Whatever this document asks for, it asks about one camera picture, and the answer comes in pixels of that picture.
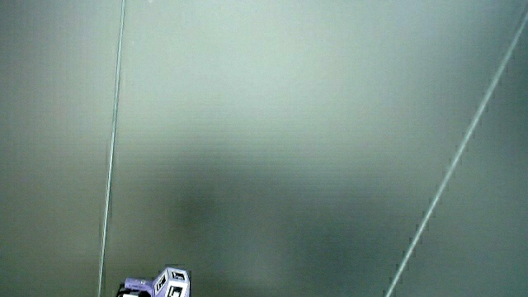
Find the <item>ceiling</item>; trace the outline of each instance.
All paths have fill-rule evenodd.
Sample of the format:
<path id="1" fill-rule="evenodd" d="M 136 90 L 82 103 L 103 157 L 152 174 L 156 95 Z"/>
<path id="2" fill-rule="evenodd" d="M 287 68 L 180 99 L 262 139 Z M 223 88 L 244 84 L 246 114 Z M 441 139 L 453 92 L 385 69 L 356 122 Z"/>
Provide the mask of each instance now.
<path id="1" fill-rule="evenodd" d="M 6 295 L 97 295 L 120 6 L 0 4 Z M 126 2 L 104 295 L 383 295 L 525 7 Z M 394 296 L 528 295 L 527 40 Z"/>

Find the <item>gray-green surface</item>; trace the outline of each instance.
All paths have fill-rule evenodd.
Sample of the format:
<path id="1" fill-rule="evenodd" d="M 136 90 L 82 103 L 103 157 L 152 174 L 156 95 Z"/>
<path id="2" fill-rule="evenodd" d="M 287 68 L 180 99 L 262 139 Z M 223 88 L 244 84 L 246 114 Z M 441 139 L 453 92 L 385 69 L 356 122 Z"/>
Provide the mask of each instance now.
<path id="1" fill-rule="evenodd" d="M 524 6 L 127 1 L 105 296 L 381 296 Z M 96 294 L 119 10 L 0 6 L 1 295 Z M 527 37 L 395 295 L 528 294 Z"/>

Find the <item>diagonal line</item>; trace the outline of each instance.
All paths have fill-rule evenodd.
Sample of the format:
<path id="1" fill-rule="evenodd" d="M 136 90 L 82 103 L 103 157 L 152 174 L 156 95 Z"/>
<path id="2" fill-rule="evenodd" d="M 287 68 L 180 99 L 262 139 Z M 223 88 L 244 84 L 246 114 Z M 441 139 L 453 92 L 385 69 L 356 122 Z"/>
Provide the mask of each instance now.
<path id="1" fill-rule="evenodd" d="M 467 146 L 467 144 L 469 142 L 469 139 L 471 138 L 471 135 L 473 134 L 473 132 L 475 130 L 475 127 L 477 126 L 477 124 L 478 124 L 478 122 L 479 122 L 479 120 L 480 120 L 480 118 L 481 118 L 481 116 L 482 116 L 482 114 L 484 112 L 484 109 L 486 108 L 486 105 L 488 104 L 489 99 L 491 98 L 491 96 L 492 96 L 492 94 L 493 94 L 493 92 L 495 90 L 495 87 L 497 87 L 498 81 L 501 78 L 502 73 L 504 72 L 504 69 L 506 68 L 506 66 L 508 64 L 508 61 L 510 60 L 510 58 L 512 56 L 513 50 L 515 49 L 515 47 L 517 45 L 517 42 L 519 41 L 519 37 L 521 36 L 521 33 L 524 30 L 524 27 L 525 27 L 527 21 L 528 21 L 528 9 L 526 9 L 525 12 L 524 12 L 524 16 L 522 18 L 522 21 L 521 21 L 519 27 L 516 30 L 516 34 L 513 37 L 513 40 L 511 41 L 510 46 L 508 47 L 508 50 L 507 50 L 506 54 L 504 55 L 504 58 L 502 59 L 500 65 L 499 65 L 499 67 L 497 69 L 497 72 L 495 72 L 495 75 L 493 76 L 493 80 L 492 80 L 491 84 L 489 85 L 488 90 L 484 94 L 484 97 L 483 97 L 482 101 L 480 102 L 480 106 L 478 107 L 477 112 L 475 113 L 473 119 L 471 120 L 471 124 L 469 124 L 469 127 L 466 130 L 466 132 L 465 132 L 465 136 L 462 139 L 462 143 L 460 144 L 459 149 L 457 150 L 457 152 L 455 154 L 455 157 L 453 158 L 453 162 L 449 166 L 449 170 L 445 174 L 445 176 L 444 176 L 444 178 L 442 180 L 442 183 L 440 184 L 440 187 L 438 188 L 438 191 L 435 194 L 435 198 L 433 199 L 431 205 L 429 205 L 429 209 L 427 210 L 426 215 L 423 217 L 423 220 L 420 223 L 420 227 L 418 228 L 418 231 L 414 235 L 414 238 L 412 239 L 412 242 L 409 245 L 409 248 L 408 248 L 407 252 L 405 253 L 405 256 L 403 257 L 403 260 L 402 260 L 401 264 L 398 267 L 398 271 L 396 271 L 394 279 L 392 280 L 392 282 L 390 284 L 390 287 L 387 290 L 387 293 L 386 293 L 385 297 L 390 297 L 390 295 L 394 291 L 394 287 L 396 286 L 396 284 L 398 283 L 399 279 L 401 278 L 402 273 L 403 273 L 403 269 L 407 266 L 409 258 L 413 254 L 414 249 L 415 249 L 415 247 L 416 247 L 416 245 L 418 243 L 418 240 L 420 240 L 420 237 L 422 236 L 423 230 L 427 226 L 427 223 L 429 222 L 429 219 L 431 218 L 432 212 L 434 211 L 434 209 L 436 207 L 436 204 L 438 203 L 438 200 L 440 199 L 442 193 L 444 192 L 444 190 L 445 190 L 445 188 L 447 186 L 447 182 L 451 178 L 451 174 L 453 174 L 453 172 L 455 171 L 455 168 L 456 168 L 456 166 L 457 166 L 457 164 L 459 162 L 460 156 L 464 152 L 465 147 Z"/>
<path id="2" fill-rule="evenodd" d="M 111 205 L 111 182 L 112 182 L 112 169 L 114 166 L 114 149 L 116 147 L 116 130 L 117 130 L 117 107 L 119 103 L 119 82 L 120 82 L 120 71 L 121 71 L 121 47 L 123 43 L 123 27 L 125 24 L 125 2 L 121 2 L 121 16 L 120 16 L 120 28 L 119 28 L 119 41 L 117 43 L 117 62 L 115 66 L 115 86 L 114 86 L 114 113 L 112 118 L 112 132 L 111 132 L 111 145 L 108 158 L 108 176 L 106 177 L 106 200 L 105 200 L 105 217 L 103 221 L 102 239 L 101 239 L 101 259 L 99 261 L 99 286 L 97 290 L 97 296 L 101 297 L 102 283 L 104 278 L 104 266 L 105 266 L 105 249 L 106 249 L 106 234 L 108 231 L 108 212 Z"/>

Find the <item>vertical line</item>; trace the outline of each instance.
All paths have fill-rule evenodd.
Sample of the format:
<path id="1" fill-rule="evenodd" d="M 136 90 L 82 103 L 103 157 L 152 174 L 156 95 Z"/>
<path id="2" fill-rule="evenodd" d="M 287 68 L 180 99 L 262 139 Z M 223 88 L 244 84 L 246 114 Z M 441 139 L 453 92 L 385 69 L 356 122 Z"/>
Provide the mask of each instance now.
<path id="1" fill-rule="evenodd" d="M 506 54 L 504 55 L 504 58 L 502 59 L 500 65 L 499 65 L 499 67 L 497 69 L 497 72 L 495 72 L 495 75 L 493 76 L 493 80 L 492 80 L 491 84 L 489 85 L 488 90 L 484 94 L 483 100 L 481 101 L 480 106 L 477 109 L 477 112 L 475 113 L 473 119 L 471 120 L 471 124 L 469 124 L 469 127 L 468 127 L 468 129 L 467 129 L 467 131 L 465 133 L 465 136 L 462 139 L 462 143 L 459 145 L 458 151 L 456 152 L 455 157 L 453 158 L 453 161 L 452 161 L 451 165 L 449 166 L 449 170 L 445 174 L 445 176 L 444 176 L 444 178 L 442 180 L 442 183 L 440 184 L 440 187 L 438 188 L 438 191 L 435 194 L 435 198 L 433 199 L 431 205 L 429 206 L 429 209 L 427 210 L 426 215 L 424 216 L 422 222 L 420 223 L 420 227 L 418 228 L 418 231 L 414 235 L 414 238 L 412 239 L 412 242 L 409 245 L 409 248 L 408 248 L 407 252 L 405 253 L 405 256 L 403 257 L 403 260 L 402 260 L 401 264 L 399 265 L 398 270 L 397 270 L 396 274 L 394 275 L 394 278 L 391 281 L 390 287 L 387 290 L 387 294 L 385 295 L 385 297 L 390 297 L 390 295 L 394 291 L 394 287 L 396 286 L 396 284 L 398 284 L 398 281 L 399 281 L 400 277 L 402 276 L 403 269 L 405 269 L 405 267 L 407 266 L 409 258 L 413 254 L 414 249 L 415 249 L 418 241 L 420 240 L 420 237 L 422 236 L 423 230 L 427 226 L 427 223 L 428 223 L 429 219 L 431 218 L 432 212 L 434 211 L 434 209 L 436 207 L 436 204 L 438 203 L 438 200 L 440 199 L 440 196 L 444 192 L 444 190 L 445 190 L 445 188 L 447 186 L 447 182 L 451 178 L 451 174 L 455 171 L 455 168 L 456 168 L 456 166 L 457 166 L 457 164 L 459 162 L 460 156 L 464 152 L 465 147 L 468 144 L 469 139 L 471 138 L 471 135 L 473 134 L 473 132 L 475 130 L 475 127 L 477 126 L 477 124 L 478 124 L 478 122 L 480 120 L 480 117 L 482 116 L 482 114 L 484 112 L 484 109 L 486 108 L 486 105 L 489 102 L 489 99 L 491 98 L 493 92 L 495 91 L 495 88 L 497 87 L 498 81 L 501 78 L 502 73 L 504 72 L 504 69 L 506 68 L 506 66 L 508 64 L 508 61 L 510 60 L 510 58 L 512 56 L 513 50 L 515 49 L 515 47 L 517 45 L 519 37 L 521 36 L 521 33 L 524 30 L 524 27 L 525 27 L 525 24 L 526 24 L 527 21 L 528 21 L 528 7 L 525 9 L 524 16 L 522 18 L 522 21 L 521 21 L 519 27 L 516 30 L 516 34 L 513 37 L 513 40 L 511 41 L 510 46 L 508 47 L 508 50 L 507 50 Z"/>
<path id="2" fill-rule="evenodd" d="M 106 199 L 105 199 L 105 216 L 103 221 L 102 239 L 101 239 L 101 259 L 99 261 L 99 286 L 97 290 L 97 296 L 101 297 L 102 294 L 102 283 L 104 278 L 104 266 L 105 266 L 105 249 L 106 249 L 106 234 L 108 231 L 108 211 L 110 210 L 111 203 L 111 182 L 112 182 L 112 169 L 114 166 L 114 149 L 116 147 L 116 129 L 117 129 L 117 107 L 119 103 L 119 82 L 120 82 L 120 71 L 121 71 L 121 47 L 123 42 L 123 26 L 125 24 L 125 2 L 121 2 L 121 15 L 120 15 L 120 28 L 119 28 L 119 40 L 117 42 L 117 62 L 115 66 L 115 86 L 114 86 L 114 113 L 112 118 L 112 131 L 111 131 L 111 144 L 108 158 L 108 175 L 106 177 Z"/>

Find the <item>purple object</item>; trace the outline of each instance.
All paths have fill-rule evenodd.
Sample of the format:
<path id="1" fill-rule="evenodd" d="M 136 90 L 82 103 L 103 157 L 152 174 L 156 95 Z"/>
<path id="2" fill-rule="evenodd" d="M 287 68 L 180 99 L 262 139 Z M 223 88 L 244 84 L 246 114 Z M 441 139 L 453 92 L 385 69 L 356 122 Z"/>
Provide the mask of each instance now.
<path id="1" fill-rule="evenodd" d="M 189 297 L 190 284 L 187 271 L 167 267 L 152 281 L 127 278 L 117 297 Z"/>

